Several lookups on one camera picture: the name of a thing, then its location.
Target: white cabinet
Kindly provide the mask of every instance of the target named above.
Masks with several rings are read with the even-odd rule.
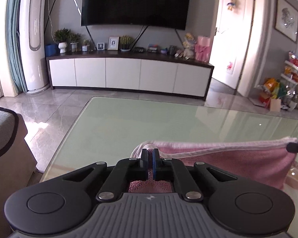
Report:
[[[203,97],[210,74],[209,68],[179,63],[173,93]]]
[[[140,90],[172,93],[177,63],[141,60]]]
[[[50,60],[52,86],[76,86],[74,59]]]
[[[139,89],[140,59],[106,58],[106,87]]]
[[[106,87],[105,58],[75,58],[76,83],[80,87]]]

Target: plush toy hanging on door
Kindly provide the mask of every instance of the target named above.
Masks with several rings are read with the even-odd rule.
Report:
[[[236,0],[230,0],[230,2],[227,4],[227,9],[229,11],[233,11],[235,6],[236,6]]]

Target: potted plant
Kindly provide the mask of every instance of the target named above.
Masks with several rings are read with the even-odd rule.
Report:
[[[77,52],[77,44],[79,42],[81,38],[81,34],[77,33],[72,33],[70,32],[69,34],[69,40],[71,42],[71,46],[72,46],[72,53]]]
[[[68,28],[63,28],[55,31],[54,38],[58,44],[58,48],[60,49],[60,53],[65,53],[67,48],[67,42],[70,30]]]
[[[121,43],[121,51],[130,51],[130,44],[132,38],[130,36],[122,36],[119,38],[119,42]]]
[[[88,51],[88,45],[89,45],[89,40],[88,39],[84,39],[83,46],[82,46],[82,51],[83,52],[87,52]]]

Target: glass tabletop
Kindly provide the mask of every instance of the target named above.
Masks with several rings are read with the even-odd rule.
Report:
[[[298,138],[298,120],[211,107],[94,97],[63,139],[42,181],[97,161],[115,165],[148,140],[238,142],[286,136]],[[298,155],[295,163],[284,191],[296,205],[289,233],[298,238]]]

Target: white picture frame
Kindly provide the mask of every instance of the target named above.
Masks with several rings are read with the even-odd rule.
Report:
[[[97,50],[105,50],[105,43],[97,43]]]
[[[298,11],[286,0],[277,0],[275,29],[297,43]]]
[[[108,42],[108,50],[118,50],[119,37],[110,37]]]

